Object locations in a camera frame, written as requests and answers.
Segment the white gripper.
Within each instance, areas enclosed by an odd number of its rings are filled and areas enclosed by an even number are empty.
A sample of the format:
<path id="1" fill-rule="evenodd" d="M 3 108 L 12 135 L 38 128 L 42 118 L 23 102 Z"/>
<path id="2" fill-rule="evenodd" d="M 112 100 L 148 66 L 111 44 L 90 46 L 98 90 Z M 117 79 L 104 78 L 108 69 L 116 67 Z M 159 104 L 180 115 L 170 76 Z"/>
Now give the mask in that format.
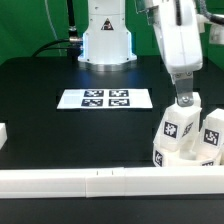
<path id="1" fill-rule="evenodd" d="M 148 0 L 146 5 L 153 10 L 154 32 L 166 69 L 173 74 L 177 103 L 192 106 L 192 72 L 200 70 L 203 61 L 193 0 Z"/>

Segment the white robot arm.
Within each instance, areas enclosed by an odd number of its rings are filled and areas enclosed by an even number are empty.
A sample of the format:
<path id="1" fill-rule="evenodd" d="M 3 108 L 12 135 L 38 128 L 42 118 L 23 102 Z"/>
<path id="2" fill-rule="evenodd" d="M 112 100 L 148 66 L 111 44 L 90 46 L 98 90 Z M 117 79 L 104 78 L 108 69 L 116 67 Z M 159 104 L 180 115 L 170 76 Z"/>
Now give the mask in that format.
<path id="1" fill-rule="evenodd" d="M 193 73 L 203 66 L 200 34 L 205 24 L 224 30 L 224 15 L 209 12 L 205 0 L 135 0 L 135 7 L 154 29 L 178 105 L 191 106 Z M 137 56 L 125 24 L 125 0 L 88 0 L 88 15 L 79 64 L 96 71 L 119 71 L 134 64 Z"/>

